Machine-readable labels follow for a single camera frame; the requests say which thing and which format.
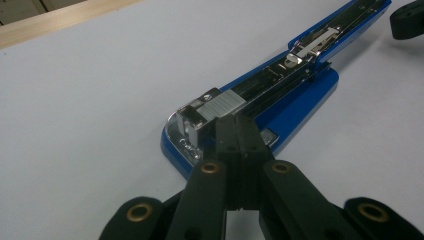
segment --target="black object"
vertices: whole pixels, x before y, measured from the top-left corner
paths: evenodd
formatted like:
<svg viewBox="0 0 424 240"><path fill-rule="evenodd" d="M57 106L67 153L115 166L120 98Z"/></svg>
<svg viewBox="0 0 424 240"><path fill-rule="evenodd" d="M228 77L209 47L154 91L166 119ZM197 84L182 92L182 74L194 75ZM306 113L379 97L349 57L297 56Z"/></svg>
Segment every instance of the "black object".
<svg viewBox="0 0 424 240"><path fill-rule="evenodd" d="M128 201L100 240L225 239L227 210L241 208L260 212L267 240L424 239L378 201L351 199L344 209L328 202L295 165L274 159L247 117L219 119L215 142L182 193L164 203L146 197Z"/></svg>
<svg viewBox="0 0 424 240"><path fill-rule="evenodd" d="M424 34L424 0L409 3L390 15L395 39L404 40Z"/></svg>

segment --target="brass rivet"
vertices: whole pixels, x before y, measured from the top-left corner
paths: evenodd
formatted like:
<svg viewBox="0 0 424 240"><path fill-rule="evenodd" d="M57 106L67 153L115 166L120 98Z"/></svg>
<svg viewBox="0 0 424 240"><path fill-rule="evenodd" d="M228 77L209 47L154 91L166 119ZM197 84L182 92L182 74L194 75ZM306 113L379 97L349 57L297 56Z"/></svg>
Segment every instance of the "brass rivet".
<svg viewBox="0 0 424 240"><path fill-rule="evenodd" d="M274 172L277 172L277 173L288 173L290 171L290 166L288 166L287 164L278 162L272 165L272 170L274 170Z"/></svg>
<svg viewBox="0 0 424 240"><path fill-rule="evenodd" d="M384 209L371 203L359 204L358 210L359 213L362 214L362 216L374 222L383 223L389 220L389 215Z"/></svg>
<svg viewBox="0 0 424 240"><path fill-rule="evenodd" d="M142 214L136 213L137 210L144 210ZM152 205L148 203L140 203L132 206L127 212L127 218L131 222L141 222L150 217L153 213Z"/></svg>
<svg viewBox="0 0 424 240"><path fill-rule="evenodd" d="M216 173L218 172L219 167L215 163L205 163L202 165L201 169L204 173Z"/></svg>

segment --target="table surface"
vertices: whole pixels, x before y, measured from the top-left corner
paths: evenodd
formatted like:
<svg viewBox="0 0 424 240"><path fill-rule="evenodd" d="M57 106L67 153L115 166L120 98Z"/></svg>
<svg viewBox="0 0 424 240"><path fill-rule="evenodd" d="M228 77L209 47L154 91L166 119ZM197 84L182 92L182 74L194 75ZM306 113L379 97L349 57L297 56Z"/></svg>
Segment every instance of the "table surface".
<svg viewBox="0 0 424 240"><path fill-rule="evenodd" d="M129 199L185 180L160 150L168 116L286 50L347 1L144 1L0 50L0 239L97 239ZM343 52L335 93L277 156L336 205L366 196L424 231L423 36L388 12ZM264 239L257 212L227 239Z"/></svg>

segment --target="white tabletop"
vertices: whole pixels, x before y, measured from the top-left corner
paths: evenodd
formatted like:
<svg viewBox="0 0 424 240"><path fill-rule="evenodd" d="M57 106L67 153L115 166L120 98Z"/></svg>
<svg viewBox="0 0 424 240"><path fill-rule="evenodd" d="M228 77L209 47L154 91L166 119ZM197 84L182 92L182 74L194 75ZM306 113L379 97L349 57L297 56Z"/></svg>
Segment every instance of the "white tabletop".
<svg viewBox="0 0 424 240"><path fill-rule="evenodd" d="M347 1L145 1L0 50L0 239L97 239L127 200L185 180L167 117L287 48ZM277 158L329 201L377 199L424 231L423 36L392 39L396 1L334 57L336 92ZM227 239L263 239L230 213Z"/></svg>

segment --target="wooden edge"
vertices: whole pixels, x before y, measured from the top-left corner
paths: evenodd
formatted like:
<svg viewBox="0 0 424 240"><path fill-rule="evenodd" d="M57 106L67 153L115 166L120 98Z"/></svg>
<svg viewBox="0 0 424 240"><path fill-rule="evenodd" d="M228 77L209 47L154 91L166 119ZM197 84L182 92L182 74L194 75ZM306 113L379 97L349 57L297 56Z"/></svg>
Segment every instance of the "wooden edge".
<svg viewBox="0 0 424 240"><path fill-rule="evenodd" d="M0 27L0 49L67 28L142 0L87 0Z"/></svg>

